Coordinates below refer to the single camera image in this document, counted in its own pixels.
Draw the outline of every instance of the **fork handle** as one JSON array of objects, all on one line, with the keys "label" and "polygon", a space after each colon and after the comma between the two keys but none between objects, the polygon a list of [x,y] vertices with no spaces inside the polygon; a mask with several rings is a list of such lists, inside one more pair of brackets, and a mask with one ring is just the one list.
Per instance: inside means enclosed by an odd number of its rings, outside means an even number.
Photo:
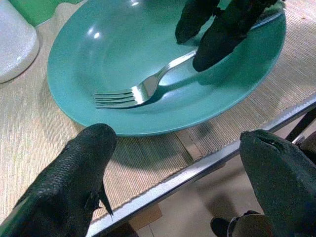
[{"label": "fork handle", "polygon": [[171,69],[179,66],[180,64],[188,61],[190,58],[193,58],[197,54],[198,48],[195,48],[191,52],[182,55],[181,57],[178,57],[174,60],[172,60],[170,63],[168,63],[166,66],[164,66],[159,72],[158,77],[162,78],[167,72],[169,72]]}]

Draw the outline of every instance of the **black shoe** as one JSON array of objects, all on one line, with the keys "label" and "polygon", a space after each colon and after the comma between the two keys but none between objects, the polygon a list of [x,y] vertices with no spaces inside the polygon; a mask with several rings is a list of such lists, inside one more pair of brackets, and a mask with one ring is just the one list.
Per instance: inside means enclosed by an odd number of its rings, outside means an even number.
[{"label": "black shoe", "polygon": [[227,237],[227,228],[229,222],[222,218],[213,218],[211,220],[211,229],[217,237]]}]

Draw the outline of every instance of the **teal plate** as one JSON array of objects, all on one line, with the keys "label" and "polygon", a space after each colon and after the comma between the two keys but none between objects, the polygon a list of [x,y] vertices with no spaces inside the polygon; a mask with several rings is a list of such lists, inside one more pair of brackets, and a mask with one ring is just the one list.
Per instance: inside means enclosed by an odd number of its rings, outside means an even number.
[{"label": "teal plate", "polygon": [[[228,2],[222,1],[221,7]],[[185,0],[84,4],[60,31],[48,60],[48,85],[62,111],[84,126],[101,122],[119,136],[147,136],[199,124],[245,98],[279,57],[284,15],[252,30],[231,55],[207,71],[197,73],[188,61],[169,72],[143,106],[95,108],[94,93],[132,87],[198,45],[202,33],[185,45],[176,44],[174,31],[184,4]]]}]

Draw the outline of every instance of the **white cup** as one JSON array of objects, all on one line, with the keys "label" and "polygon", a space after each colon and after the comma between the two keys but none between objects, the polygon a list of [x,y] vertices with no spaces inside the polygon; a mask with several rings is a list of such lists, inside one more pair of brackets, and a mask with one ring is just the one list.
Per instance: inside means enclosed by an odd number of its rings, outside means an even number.
[{"label": "white cup", "polygon": [[35,28],[8,0],[0,0],[0,83],[26,70],[39,47]]}]

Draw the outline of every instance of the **placemat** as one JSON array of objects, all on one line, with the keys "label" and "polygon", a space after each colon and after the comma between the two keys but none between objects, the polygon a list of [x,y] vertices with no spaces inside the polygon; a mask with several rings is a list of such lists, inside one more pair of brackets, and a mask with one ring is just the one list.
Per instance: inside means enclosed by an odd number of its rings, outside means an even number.
[{"label": "placemat", "polygon": [[[0,222],[66,142],[82,130],[57,107],[46,77],[52,43],[81,4],[58,5],[54,16],[37,26],[41,47],[34,63],[17,78],[0,84]],[[104,176],[113,208],[315,93],[315,12],[313,0],[287,1],[288,32],[276,67],[264,83],[232,109],[176,133],[119,138]],[[94,220],[105,214],[104,209],[97,210]]]}]

